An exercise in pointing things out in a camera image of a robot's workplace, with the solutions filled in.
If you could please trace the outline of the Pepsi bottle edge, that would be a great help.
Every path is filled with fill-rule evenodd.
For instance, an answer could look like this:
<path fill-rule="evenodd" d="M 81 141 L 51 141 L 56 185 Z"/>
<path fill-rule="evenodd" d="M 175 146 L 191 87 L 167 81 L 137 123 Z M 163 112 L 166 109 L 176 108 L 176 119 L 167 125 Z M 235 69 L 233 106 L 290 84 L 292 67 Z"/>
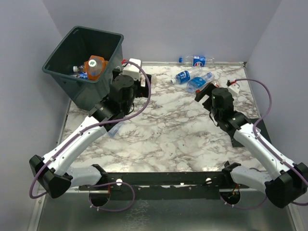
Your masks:
<path fill-rule="evenodd" d="M 88 75 L 86 72 L 75 72 L 70 75 L 71 77 L 80 78 L 80 79 L 88 79 Z"/>

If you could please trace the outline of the clear bottle red print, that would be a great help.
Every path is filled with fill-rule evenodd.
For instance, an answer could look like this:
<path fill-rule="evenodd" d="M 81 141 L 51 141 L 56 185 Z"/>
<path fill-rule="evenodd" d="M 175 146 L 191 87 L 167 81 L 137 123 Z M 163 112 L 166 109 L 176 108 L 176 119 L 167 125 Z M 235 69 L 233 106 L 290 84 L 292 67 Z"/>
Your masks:
<path fill-rule="evenodd" d="M 211 82 L 207 82 L 204 85 L 202 85 L 201 87 L 199 87 L 195 93 L 199 93 L 201 90 L 203 90 L 207 85 L 209 84 L 213 84 L 215 87 L 220 87 L 220 82 L 218 80 L 213 80 Z"/>

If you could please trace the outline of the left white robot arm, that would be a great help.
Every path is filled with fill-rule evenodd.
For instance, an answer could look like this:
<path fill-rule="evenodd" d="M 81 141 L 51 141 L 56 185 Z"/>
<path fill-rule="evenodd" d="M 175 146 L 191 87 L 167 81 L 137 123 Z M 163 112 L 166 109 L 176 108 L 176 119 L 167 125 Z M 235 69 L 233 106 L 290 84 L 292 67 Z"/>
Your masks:
<path fill-rule="evenodd" d="M 119 74 L 114 78 L 109 93 L 95 104 L 70 136 L 44 156 L 30 158 L 34 181 L 39 182 L 46 194 L 58 198 L 76 186 L 91 185 L 96 190 L 105 187 L 106 173 L 99 165 L 72 168 L 71 164 L 99 137 L 133 117 L 130 113 L 134 99 L 151 97 L 151 80 L 152 76 L 147 75 L 143 87 L 139 80 Z"/>

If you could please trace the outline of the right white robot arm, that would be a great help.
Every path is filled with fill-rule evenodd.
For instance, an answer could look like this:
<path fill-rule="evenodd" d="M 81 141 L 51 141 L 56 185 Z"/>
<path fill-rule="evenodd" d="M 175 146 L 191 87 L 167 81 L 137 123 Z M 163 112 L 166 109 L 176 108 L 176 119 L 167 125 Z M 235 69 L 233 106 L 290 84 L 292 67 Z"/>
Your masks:
<path fill-rule="evenodd" d="M 308 189 L 308 167 L 304 163 L 295 163 L 279 152 L 243 113 L 235 111 L 233 96 L 239 92 L 235 82 L 228 82 L 227 87 L 207 84 L 196 91 L 195 101 L 204 96 L 208 99 L 203 107 L 210 112 L 210 118 L 217 127 L 245 147 L 266 169 L 258 172 L 238 163 L 225 164 L 221 183 L 226 188 L 236 184 L 245 185 L 266 195 L 278 208 L 284 208 L 304 195 Z"/>

